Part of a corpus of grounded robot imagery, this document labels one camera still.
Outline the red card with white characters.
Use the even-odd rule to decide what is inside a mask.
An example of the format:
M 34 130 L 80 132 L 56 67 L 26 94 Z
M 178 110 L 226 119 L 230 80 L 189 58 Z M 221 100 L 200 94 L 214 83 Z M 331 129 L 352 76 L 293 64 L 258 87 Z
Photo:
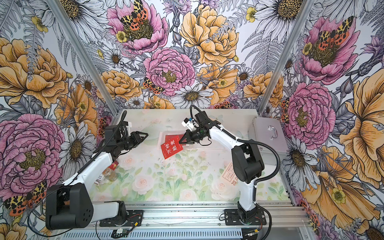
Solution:
M 170 143 L 163 143 L 161 145 L 161 150 L 163 153 L 163 157 L 165 159 L 170 158 L 171 156 L 181 152 L 183 150 L 183 146 L 179 144 L 179 141 L 172 140 Z

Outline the cream card with framed text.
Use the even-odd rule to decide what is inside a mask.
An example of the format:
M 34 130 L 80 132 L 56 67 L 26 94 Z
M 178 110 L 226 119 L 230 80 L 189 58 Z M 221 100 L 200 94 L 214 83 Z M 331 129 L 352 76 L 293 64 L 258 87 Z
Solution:
M 235 174 L 233 163 L 229 163 L 225 170 L 223 171 L 221 178 L 231 185 L 236 186 L 238 183 L 238 177 Z

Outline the red landscape greeting card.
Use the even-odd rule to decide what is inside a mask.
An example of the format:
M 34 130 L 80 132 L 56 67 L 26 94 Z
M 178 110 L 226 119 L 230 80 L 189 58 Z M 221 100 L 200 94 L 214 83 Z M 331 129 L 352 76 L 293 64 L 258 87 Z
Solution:
M 170 143 L 172 140 L 180 140 L 180 135 L 166 135 L 165 136 L 165 143 Z

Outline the pink photo album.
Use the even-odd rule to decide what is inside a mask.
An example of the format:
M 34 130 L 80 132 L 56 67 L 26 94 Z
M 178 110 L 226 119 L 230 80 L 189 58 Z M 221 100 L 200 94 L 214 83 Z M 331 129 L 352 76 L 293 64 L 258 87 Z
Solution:
M 180 137 L 182 141 L 182 147 L 186 150 L 198 149 L 198 150 L 225 150 L 226 148 L 222 146 L 219 142 L 213 141 L 208 137 L 203 138 L 202 140 L 198 139 L 198 134 L 191 134 L 190 137 L 185 137 L 186 130 L 182 131 L 164 131 L 160 132 L 157 150 L 161 150 L 161 145 L 164 144 L 168 139 L 173 137 Z

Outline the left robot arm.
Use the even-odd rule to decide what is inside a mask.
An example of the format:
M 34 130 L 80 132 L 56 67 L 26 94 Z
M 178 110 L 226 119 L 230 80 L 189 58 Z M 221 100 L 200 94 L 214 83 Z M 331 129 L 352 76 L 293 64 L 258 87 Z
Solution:
M 46 227 L 49 230 L 80 229 L 90 223 L 102 222 L 123 225 L 128 213 L 123 201 L 93 202 L 89 195 L 97 178 L 122 153 L 141 144 L 149 135 L 129 132 L 126 123 L 106 128 L 106 139 L 92 158 L 72 177 L 48 189 L 46 197 Z

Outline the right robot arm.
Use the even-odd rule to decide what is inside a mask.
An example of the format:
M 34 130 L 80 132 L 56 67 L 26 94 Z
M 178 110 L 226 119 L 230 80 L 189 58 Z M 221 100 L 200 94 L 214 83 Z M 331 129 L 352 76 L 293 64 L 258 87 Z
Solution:
M 231 150 L 232 166 L 240 188 L 238 215 L 242 223 L 250 223 L 260 213 L 256 201 L 255 181 L 265 169 L 258 145 L 236 137 L 196 106 L 190 107 L 190 115 L 182 122 L 187 130 L 179 143 L 193 145 L 207 138 Z

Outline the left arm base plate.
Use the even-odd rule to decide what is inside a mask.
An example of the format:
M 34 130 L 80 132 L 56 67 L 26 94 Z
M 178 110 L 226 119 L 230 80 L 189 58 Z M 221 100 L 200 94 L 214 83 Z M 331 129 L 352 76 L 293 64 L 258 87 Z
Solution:
M 141 226 L 143 215 L 143 210 L 126 210 L 125 214 L 118 214 L 116 217 L 101 220 L 100 227 L 128 228 Z

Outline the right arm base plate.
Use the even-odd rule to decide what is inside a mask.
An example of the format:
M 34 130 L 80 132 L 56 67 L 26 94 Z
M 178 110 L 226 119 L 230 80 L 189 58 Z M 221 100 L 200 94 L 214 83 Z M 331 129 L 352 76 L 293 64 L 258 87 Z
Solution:
M 254 208 L 250 211 L 225 209 L 224 217 L 227 226 L 264 226 L 267 224 L 265 213 L 261 208 Z

